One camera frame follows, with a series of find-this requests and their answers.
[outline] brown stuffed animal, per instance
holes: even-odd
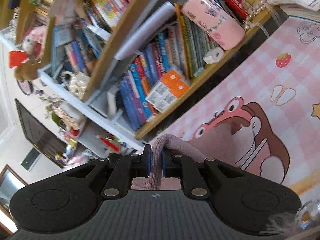
[[[41,68],[41,62],[30,59],[14,70],[14,77],[19,81],[33,81],[38,78],[37,69]]]

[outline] pink and white gingham pattern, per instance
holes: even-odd
[[[309,176],[320,165],[320,119],[311,116],[313,104],[320,103],[320,39],[308,44],[301,42],[298,28],[303,23],[286,20],[233,73],[162,134],[191,140],[200,125],[223,111],[231,99],[242,97],[245,105],[257,102],[262,107],[273,132],[289,152],[290,167],[283,184],[290,186]],[[317,34],[320,28],[318,33],[309,33],[311,37]],[[287,66],[279,68],[276,60],[282,53],[292,58]],[[271,101],[278,85],[296,91],[295,97],[281,106],[276,106],[276,100]]]

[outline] pink pencil case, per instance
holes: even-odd
[[[181,11],[224,50],[234,48],[245,36],[244,29],[214,0],[188,0]]]

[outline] pink knitted cloth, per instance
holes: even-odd
[[[164,147],[190,156],[195,162],[203,163],[206,158],[210,157],[223,161],[225,156],[234,149],[231,127],[226,124],[219,125],[210,129],[209,133],[211,133],[210,140],[200,137],[189,142],[183,141],[172,134],[159,137],[152,145],[151,175],[148,178],[133,179],[131,188],[159,190],[160,186],[161,189],[179,187],[180,181],[178,179],[162,180],[161,151]]]

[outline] gray ribbed panel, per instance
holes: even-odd
[[[59,234],[19,230],[10,240],[254,240],[223,224],[204,201],[175,191],[129,191],[120,200],[105,201],[84,225]]]

